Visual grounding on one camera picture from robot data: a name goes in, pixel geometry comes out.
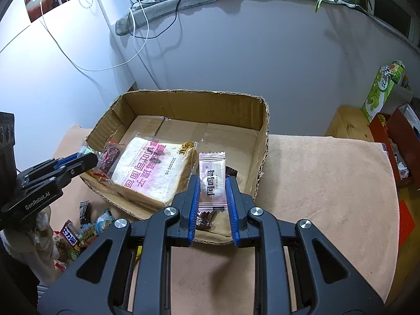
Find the red plastic lid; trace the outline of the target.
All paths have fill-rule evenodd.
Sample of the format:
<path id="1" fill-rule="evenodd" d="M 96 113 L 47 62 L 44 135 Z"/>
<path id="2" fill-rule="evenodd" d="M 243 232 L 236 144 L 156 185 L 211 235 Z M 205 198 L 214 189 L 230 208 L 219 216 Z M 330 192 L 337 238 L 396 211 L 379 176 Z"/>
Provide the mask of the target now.
<path id="1" fill-rule="evenodd" d="M 416 225 L 404 200 L 399 202 L 399 248 L 407 241 Z"/>

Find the blue green jelly packet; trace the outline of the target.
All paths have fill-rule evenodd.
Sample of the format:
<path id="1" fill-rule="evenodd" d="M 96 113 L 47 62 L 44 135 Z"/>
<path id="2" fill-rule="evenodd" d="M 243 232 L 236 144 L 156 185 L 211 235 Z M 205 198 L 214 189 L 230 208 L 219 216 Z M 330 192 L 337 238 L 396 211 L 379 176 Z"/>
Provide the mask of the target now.
<path id="1" fill-rule="evenodd" d="M 92 244 L 109 226 L 115 222 L 115 218 L 109 208 L 106 208 L 95 223 L 87 223 L 80 227 L 78 239 L 83 248 Z"/>

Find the brown cardboard box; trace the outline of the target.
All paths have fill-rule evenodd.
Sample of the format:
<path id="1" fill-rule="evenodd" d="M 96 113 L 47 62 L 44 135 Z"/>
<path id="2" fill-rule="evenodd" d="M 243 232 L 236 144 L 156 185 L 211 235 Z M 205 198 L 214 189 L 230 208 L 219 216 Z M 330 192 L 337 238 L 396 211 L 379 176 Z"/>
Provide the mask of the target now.
<path id="1" fill-rule="evenodd" d="M 242 193 L 256 196 L 268 151 L 262 97 L 232 92 L 139 90 L 121 95 L 86 139 L 99 165 L 82 175 L 96 194 L 132 217 L 172 203 L 199 172 L 199 155 L 222 153 Z"/>

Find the yellow candy wrapper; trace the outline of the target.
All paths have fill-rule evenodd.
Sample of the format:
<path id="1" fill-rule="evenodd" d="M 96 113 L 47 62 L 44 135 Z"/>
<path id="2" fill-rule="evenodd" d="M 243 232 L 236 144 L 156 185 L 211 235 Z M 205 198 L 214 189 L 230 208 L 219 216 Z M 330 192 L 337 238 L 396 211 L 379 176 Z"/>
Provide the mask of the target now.
<path id="1" fill-rule="evenodd" d="M 135 262 L 136 263 L 140 260 L 141 254 L 142 254 L 142 246 L 139 246 L 137 248 L 137 252 L 136 252 L 136 255 L 135 255 Z"/>

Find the black patterned candy wrapper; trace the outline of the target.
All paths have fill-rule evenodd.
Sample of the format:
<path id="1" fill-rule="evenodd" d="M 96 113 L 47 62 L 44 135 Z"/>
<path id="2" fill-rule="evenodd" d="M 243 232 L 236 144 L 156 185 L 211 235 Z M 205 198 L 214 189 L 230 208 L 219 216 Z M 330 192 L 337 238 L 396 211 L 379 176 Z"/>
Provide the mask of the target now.
<path id="1" fill-rule="evenodd" d="M 81 225 L 90 223 L 90 202 L 82 201 L 79 205 L 79 220 Z"/>

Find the packaged toast bread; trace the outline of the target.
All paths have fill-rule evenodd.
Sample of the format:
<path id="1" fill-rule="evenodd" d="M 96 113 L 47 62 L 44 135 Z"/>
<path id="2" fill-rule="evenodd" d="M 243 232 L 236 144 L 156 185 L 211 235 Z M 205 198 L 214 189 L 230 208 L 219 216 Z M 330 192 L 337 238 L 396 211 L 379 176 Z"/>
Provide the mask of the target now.
<path id="1" fill-rule="evenodd" d="M 126 199 L 159 209 L 184 191 L 196 166 L 196 144 L 134 137 L 112 175 L 112 187 Z"/>

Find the red plum snack bag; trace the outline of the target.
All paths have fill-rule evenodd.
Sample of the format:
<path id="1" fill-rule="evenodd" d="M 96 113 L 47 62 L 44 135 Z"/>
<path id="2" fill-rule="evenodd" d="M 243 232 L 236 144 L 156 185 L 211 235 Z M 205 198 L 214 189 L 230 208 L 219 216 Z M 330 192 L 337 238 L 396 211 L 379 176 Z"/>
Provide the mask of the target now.
<path id="1" fill-rule="evenodd" d="M 99 182 L 112 183 L 112 175 L 127 145 L 114 141 L 105 144 L 98 154 L 98 164 L 89 174 Z"/>

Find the red storage box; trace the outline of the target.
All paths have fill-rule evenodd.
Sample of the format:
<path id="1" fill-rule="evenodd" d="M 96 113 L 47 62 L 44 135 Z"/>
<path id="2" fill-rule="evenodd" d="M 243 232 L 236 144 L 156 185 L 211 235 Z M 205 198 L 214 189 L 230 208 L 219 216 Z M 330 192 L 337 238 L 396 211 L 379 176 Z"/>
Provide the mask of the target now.
<path id="1" fill-rule="evenodd" d="M 395 109 L 391 115 L 377 113 L 369 123 L 369 129 L 374 141 L 385 145 L 397 186 L 413 183 L 419 188 L 419 138 L 402 111 Z M 408 168 L 407 178 L 400 176 L 392 144 L 397 146 Z"/>

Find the pink white candy sachet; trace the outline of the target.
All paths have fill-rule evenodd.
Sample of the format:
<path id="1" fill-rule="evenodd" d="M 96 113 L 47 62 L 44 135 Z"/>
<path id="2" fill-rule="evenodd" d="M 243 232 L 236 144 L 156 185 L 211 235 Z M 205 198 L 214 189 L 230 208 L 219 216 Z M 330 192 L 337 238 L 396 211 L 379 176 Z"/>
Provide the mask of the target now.
<path id="1" fill-rule="evenodd" d="M 226 201 L 226 153 L 199 154 L 199 211 L 224 211 Z"/>

